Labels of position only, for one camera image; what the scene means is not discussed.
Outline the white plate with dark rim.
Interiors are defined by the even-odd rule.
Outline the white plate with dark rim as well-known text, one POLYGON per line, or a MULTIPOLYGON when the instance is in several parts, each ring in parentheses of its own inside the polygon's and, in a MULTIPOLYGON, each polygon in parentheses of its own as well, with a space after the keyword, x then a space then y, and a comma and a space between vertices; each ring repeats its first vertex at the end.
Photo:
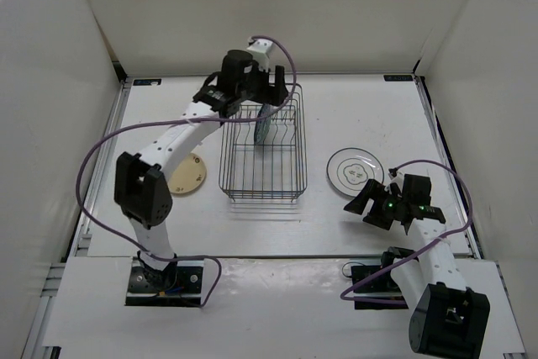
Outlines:
POLYGON ((339 194, 354 198, 368 180, 384 183, 382 163, 370 151, 347 147, 336 151, 328 160, 326 176, 339 194))

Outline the teal patterned plate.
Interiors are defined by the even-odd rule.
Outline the teal patterned plate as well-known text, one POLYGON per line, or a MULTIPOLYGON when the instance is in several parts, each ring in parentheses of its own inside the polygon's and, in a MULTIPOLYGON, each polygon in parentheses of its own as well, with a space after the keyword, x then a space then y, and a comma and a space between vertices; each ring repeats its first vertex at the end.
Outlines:
POLYGON ((257 114, 257 121, 254 129, 254 145, 262 145, 268 135, 271 126, 271 112, 273 107, 270 104, 262 104, 257 114))

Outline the beige plate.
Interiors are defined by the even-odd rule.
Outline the beige plate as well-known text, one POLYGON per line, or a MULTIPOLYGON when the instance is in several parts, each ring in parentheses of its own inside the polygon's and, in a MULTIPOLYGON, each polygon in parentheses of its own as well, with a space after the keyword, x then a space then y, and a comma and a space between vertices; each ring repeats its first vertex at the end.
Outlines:
POLYGON ((172 173, 168 187, 172 195, 187 195, 199 189, 206 177, 205 162, 199 155, 190 153, 172 173))

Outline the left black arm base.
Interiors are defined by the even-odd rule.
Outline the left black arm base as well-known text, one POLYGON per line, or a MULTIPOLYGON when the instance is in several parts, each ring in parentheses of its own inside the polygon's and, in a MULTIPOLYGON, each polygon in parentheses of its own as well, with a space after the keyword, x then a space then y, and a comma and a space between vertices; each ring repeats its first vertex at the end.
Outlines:
POLYGON ((134 259, 124 305, 131 307, 194 308, 201 304, 202 261, 180 261, 155 275, 134 259))

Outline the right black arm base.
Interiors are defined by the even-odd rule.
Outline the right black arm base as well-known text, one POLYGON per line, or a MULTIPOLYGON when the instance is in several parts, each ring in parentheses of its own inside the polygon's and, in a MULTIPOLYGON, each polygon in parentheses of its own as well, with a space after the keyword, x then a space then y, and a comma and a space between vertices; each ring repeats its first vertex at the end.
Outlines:
MULTIPOLYGON (((343 264, 341 274, 344 278, 351 281, 352 284, 370 277, 375 272, 392 265, 395 261, 405 258, 413 253, 410 249, 402 247, 389 247, 378 259, 353 259, 343 264)), ((354 294, 360 298, 369 298, 382 300, 383 303, 371 302, 354 302, 355 310, 383 310, 383 309, 407 309, 404 297, 396 284, 391 278, 390 273, 385 273, 380 277, 372 280, 368 284, 358 288, 354 294)))

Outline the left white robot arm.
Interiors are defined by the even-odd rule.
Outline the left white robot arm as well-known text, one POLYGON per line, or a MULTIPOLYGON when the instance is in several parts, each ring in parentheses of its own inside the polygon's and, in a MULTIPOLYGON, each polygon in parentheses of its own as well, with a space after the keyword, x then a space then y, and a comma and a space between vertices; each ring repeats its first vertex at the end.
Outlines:
POLYGON ((136 154, 122 153, 117 162, 114 201, 134 228, 139 259, 147 282, 158 292, 177 280, 173 252, 165 225, 172 208, 168 180, 180 163, 222 119, 234 117, 245 101, 281 105, 288 95, 281 66, 272 71, 270 40, 257 40, 246 50, 231 50, 218 72, 208 77, 182 115, 183 124, 171 126, 136 154))

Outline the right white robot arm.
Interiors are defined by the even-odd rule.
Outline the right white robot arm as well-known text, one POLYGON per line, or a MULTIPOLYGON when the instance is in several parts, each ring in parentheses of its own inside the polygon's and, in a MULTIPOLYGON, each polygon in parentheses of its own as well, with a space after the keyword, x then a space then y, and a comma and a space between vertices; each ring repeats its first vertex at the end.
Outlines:
POLYGON ((446 218, 431 203, 428 177, 392 172, 383 185, 366 182, 345 211, 388 230, 400 223, 412 249, 392 247, 391 262, 380 267, 382 288, 400 290, 411 315, 412 351, 440 358, 478 358, 488 324, 488 297, 471 289, 456 264, 446 235, 446 218))

